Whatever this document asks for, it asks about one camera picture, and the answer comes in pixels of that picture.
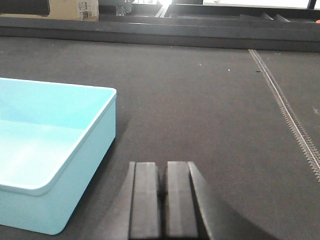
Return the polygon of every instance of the light blue plastic tray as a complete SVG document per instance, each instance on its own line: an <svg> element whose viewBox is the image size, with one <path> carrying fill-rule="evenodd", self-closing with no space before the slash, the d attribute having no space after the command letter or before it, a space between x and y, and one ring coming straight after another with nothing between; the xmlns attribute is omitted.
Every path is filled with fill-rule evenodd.
<svg viewBox="0 0 320 240"><path fill-rule="evenodd" d="M0 78L0 224L63 230L116 135L113 88Z"/></svg>

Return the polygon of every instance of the black metal bar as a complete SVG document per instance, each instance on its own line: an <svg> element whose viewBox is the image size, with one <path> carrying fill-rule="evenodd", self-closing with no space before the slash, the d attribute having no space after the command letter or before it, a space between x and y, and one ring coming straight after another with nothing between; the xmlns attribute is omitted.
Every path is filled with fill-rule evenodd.
<svg viewBox="0 0 320 240"><path fill-rule="evenodd" d="M0 0L0 14L48 16L49 0Z"/></svg>
<svg viewBox="0 0 320 240"><path fill-rule="evenodd" d="M312 25L312 29L292 30L288 26L287 28L186 26L0 17L0 36L320 52L320 26L309 25Z"/></svg>
<svg viewBox="0 0 320 240"><path fill-rule="evenodd" d="M258 29L291 29L291 30L314 30L319 31L320 26L316 24L305 24L303 22L279 22L264 20L240 20L240 19L191 19L191 18L168 18L168 17L141 17L125 16L118 17L115 15L100 16L102 22L116 23L139 23L139 24L156 24L156 25L174 25L174 26L216 26L216 27L235 27L235 28L258 28Z"/></svg>
<svg viewBox="0 0 320 240"><path fill-rule="evenodd" d="M316 2L317 0L309 0L307 9L310 9L310 10L315 9Z"/></svg>

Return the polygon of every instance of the metal rail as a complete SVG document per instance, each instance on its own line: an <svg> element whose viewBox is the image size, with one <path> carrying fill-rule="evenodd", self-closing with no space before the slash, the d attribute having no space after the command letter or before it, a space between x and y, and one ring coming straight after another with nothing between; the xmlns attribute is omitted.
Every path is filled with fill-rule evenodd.
<svg viewBox="0 0 320 240"><path fill-rule="evenodd" d="M269 70L265 62L262 60L259 53L256 50L252 49L249 49L249 52L259 69L262 71L264 79L268 87L270 88L284 119L289 125L295 139L297 140L297 143L299 144L301 150L303 151L303 154L308 160L314 172L314 175L320 182L320 153L318 149L309 137L295 111L292 109L286 95L279 86L278 81L273 76L272 72Z"/></svg>

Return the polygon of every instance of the black mat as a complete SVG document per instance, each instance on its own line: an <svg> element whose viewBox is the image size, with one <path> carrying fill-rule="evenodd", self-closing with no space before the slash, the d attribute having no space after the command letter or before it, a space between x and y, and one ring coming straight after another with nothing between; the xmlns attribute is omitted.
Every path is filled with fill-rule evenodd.
<svg viewBox="0 0 320 240"><path fill-rule="evenodd" d="M318 239L319 183L256 70L247 50L1 37L1 77L112 87L118 97L116 140L65 230L0 226L0 239L90 240L129 161L154 161L160 171L167 161L194 161L264 230Z"/></svg>

